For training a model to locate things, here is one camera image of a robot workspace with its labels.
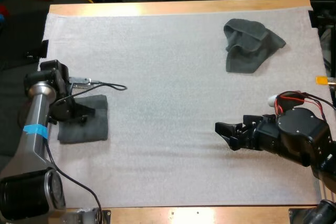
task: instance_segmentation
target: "table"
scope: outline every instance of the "table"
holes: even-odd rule
[[[157,3],[51,5],[49,12],[70,16],[141,16],[159,14],[266,10],[310,6],[309,0],[218,0]],[[111,208],[113,224],[289,223],[289,206]]]

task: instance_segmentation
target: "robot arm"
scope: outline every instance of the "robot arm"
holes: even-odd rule
[[[5,222],[47,223],[65,210],[62,182],[44,159],[43,141],[49,106],[64,92],[65,83],[58,70],[47,72],[38,72],[43,79],[36,78],[29,86],[25,82],[31,106],[17,152],[0,174],[0,218]]]
[[[303,104],[305,99],[304,95],[300,98],[297,95],[296,92],[289,94],[288,97],[294,99],[283,100],[277,115],[244,115],[243,123],[218,122],[215,131],[233,151],[240,148],[267,151],[302,166],[310,166],[314,176],[336,192],[336,142],[332,140],[325,120],[317,118],[308,109],[295,107]],[[296,218],[292,216],[292,224],[334,224],[336,205],[323,200],[317,208],[300,214]]]
[[[68,68],[57,60],[41,63],[40,71],[26,76],[24,85],[31,100],[30,108],[22,125],[18,149],[0,173],[1,221],[45,224],[48,218],[60,217],[65,212],[62,182],[57,167],[44,158],[44,141],[48,139],[49,122],[72,121],[82,124],[88,115],[95,113],[94,109],[77,104],[70,96],[72,87],[77,84],[89,86],[100,83],[70,78]],[[125,86],[109,85],[124,87],[119,90],[126,89]],[[93,218],[92,213],[85,216],[88,216],[86,220]]]

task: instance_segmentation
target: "wooden table edge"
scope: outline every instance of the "wooden table edge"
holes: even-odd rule
[[[310,7],[309,0],[211,0],[182,2],[51,5],[49,13],[67,16],[141,16]]]

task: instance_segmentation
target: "folded gray cloth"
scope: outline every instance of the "folded gray cloth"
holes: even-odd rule
[[[228,41],[226,71],[253,73],[286,42],[262,23],[231,19],[224,26]]]
[[[107,98],[105,95],[92,95],[75,98],[79,104],[95,109],[84,124],[60,122],[58,140],[61,144],[75,144],[106,140],[108,138]]]

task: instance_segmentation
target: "gray cloth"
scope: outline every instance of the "gray cloth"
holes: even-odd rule
[[[253,73],[286,42],[262,23],[233,18],[224,26],[228,41],[226,71]]]
[[[107,98],[105,95],[75,98],[79,104],[96,110],[95,115],[89,115],[84,124],[59,123],[58,140],[62,144],[75,144],[106,140],[108,138]]]

